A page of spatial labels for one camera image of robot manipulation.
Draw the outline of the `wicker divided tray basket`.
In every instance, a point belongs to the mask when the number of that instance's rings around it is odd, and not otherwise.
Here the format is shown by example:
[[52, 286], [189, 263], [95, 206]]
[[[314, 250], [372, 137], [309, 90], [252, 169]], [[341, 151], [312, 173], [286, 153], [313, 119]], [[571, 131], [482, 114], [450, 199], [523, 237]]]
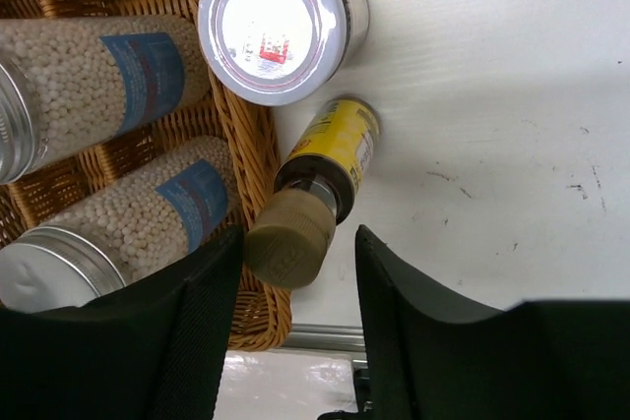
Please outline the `wicker divided tray basket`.
[[[194, 20], [199, 0], [1, 0], [3, 19], [158, 16]], [[173, 150], [218, 154], [230, 210], [224, 226], [252, 224], [279, 168], [268, 108], [238, 98], [219, 82], [205, 97], [156, 122], [28, 175], [1, 190], [1, 241], [9, 244], [72, 204]]]

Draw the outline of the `right small yellow bottle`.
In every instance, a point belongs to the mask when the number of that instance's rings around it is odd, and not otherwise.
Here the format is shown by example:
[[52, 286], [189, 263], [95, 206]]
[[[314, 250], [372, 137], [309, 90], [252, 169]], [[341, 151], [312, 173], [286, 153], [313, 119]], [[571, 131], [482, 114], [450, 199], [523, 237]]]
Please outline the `right small yellow bottle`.
[[356, 96], [334, 98], [314, 116], [245, 236], [245, 263], [258, 279], [287, 290], [315, 280], [380, 135], [377, 113]]

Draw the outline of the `aluminium front rail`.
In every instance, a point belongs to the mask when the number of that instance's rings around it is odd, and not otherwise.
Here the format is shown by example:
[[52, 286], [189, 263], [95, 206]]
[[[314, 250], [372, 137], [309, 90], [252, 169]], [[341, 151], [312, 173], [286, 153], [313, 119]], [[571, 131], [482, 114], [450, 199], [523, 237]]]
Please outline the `aluminium front rail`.
[[361, 327], [295, 324], [282, 348], [360, 353], [365, 341]]

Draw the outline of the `right white-lid brown jar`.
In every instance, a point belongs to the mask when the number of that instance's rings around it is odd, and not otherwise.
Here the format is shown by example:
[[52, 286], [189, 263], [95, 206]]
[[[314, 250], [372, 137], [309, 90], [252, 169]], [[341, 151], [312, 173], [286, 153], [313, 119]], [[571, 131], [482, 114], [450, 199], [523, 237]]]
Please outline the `right white-lid brown jar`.
[[361, 46], [368, 0], [200, 0], [207, 63], [254, 104], [296, 103], [323, 86]]

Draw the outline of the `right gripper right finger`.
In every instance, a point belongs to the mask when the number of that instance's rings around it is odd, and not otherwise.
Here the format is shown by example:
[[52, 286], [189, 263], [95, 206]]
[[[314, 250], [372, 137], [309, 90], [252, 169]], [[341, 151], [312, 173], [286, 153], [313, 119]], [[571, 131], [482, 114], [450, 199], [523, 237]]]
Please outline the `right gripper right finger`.
[[376, 419], [625, 419], [629, 305], [500, 310], [398, 257], [368, 227], [354, 257]]

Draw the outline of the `silver-lid bead jar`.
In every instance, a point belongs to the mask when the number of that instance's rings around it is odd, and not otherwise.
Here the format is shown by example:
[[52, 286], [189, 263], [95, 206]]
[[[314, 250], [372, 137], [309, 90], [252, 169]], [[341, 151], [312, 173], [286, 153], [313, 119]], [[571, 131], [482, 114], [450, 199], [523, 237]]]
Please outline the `silver-lid bead jar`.
[[80, 307], [197, 250], [237, 206], [226, 141], [195, 138], [28, 230], [1, 251], [1, 301]]
[[196, 103], [210, 89], [196, 27], [174, 16], [1, 23], [1, 181]]

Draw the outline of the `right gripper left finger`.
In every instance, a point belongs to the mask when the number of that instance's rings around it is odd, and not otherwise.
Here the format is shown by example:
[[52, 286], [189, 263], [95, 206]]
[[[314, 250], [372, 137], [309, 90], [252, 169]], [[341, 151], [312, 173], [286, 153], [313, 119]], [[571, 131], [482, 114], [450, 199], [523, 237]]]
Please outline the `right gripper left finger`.
[[5, 419], [210, 419], [243, 262], [232, 225], [130, 286], [68, 307], [1, 312]]

